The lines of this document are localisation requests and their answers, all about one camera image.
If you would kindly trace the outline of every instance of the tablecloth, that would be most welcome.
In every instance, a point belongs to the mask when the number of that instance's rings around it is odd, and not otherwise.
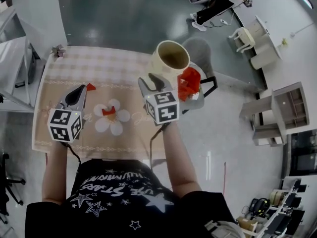
[[[70,144],[86,158],[148,159],[150,138],[157,131],[143,109],[137,79],[145,72],[151,55],[109,48],[66,48],[64,58],[46,64],[33,121],[32,148],[49,152],[52,140],[47,128],[50,109],[67,89],[93,84],[86,97],[84,129]],[[116,115],[103,116],[101,109],[115,106]],[[153,142],[153,159],[165,158],[162,135]]]

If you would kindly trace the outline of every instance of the white desk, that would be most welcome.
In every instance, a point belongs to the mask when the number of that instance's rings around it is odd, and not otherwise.
[[[278,47],[276,47],[265,23],[258,16],[256,16],[256,19],[247,27],[247,29],[255,39],[256,43],[257,40],[266,36],[267,41],[264,44],[268,44],[268,47],[251,58],[251,64],[254,69],[260,69],[271,62],[282,59],[282,54],[278,50]]]

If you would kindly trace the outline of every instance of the floor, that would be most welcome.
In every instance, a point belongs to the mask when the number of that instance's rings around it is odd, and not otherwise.
[[[179,127],[203,190],[223,192],[224,163],[226,183],[224,196],[234,217],[254,197],[268,197],[278,187],[282,167],[282,148],[255,146],[247,120],[239,119],[242,104],[252,95],[227,85],[220,85],[206,99],[200,110],[181,117]],[[41,183],[45,155],[31,149],[32,114],[0,113],[1,146],[10,155],[9,174],[22,177],[26,185],[15,186],[23,206],[10,199],[7,203],[18,237],[24,237],[26,206],[41,200]],[[78,161],[69,156],[67,195],[70,195]],[[154,168],[166,187],[170,187],[166,164]],[[0,225],[0,236],[3,225]]]
[[[251,51],[235,52],[235,43],[228,39],[241,27],[231,11],[212,19],[215,26],[221,25],[220,19],[231,25],[203,33],[192,27],[189,15],[203,6],[188,0],[59,0],[59,5],[70,45],[151,54],[163,40],[183,43],[192,36],[202,37],[211,46],[215,71],[265,90],[260,72],[249,63]]]

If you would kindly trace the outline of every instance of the white chair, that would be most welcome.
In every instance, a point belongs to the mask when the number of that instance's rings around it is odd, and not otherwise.
[[[229,39],[232,39],[234,37],[234,40],[236,39],[240,39],[241,42],[243,43],[243,45],[241,47],[239,47],[236,52],[241,52],[243,53],[245,50],[249,50],[251,48],[253,48],[256,44],[254,38],[252,37],[252,35],[250,34],[250,32],[244,28],[238,28],[237,30],[234,31],[234,33],[232,35],[229,36]]]

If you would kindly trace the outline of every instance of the star print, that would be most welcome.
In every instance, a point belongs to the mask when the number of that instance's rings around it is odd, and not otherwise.
[[[106,169],[106,173],[111,173],[111,174],[113,174],[114,172],[116,172],[116,171],[113,170],[113,169],[110,169],[110,170],[107,170],[107,169]]]
[[[79,194],[78,197],[75,197],[74,199],[70,200],[70,202],[78,200],[78,206],[80,208],[85,200],[93,200],[92,198],[88,197],[89,195],[90,194],[86,194],[86,195]]]
[[[129,199],[127,199],[127,200],[123,199],[121,201],[121,204],[128,205],[128,204],[131,204],[131,203],[129,202]]]
[[[173,205],[174,203],[169,202],[164,199],[164,194],[160,193],[156,196],[150,196],[143,194],[147,200],[149,200],[149,203],[146,206],[156,206],[161,212],[165,212],[165,205]]]
[[[131,225],[129,225],[129,227],[132,227],[134,230],[136,230],[137,228],[140,228],[141,226],[139,225],[139,221],[131,220]]]
[[[94,215],[98,218],[99,212],[106,210],[106,208],[104,208],[100,205],[100,202],[101,201],[99,201],[98,203],[94,203],[94,204],[92,202],[86,202],[89,205],[89,208],[87,209],[86,213],[93,212]]]

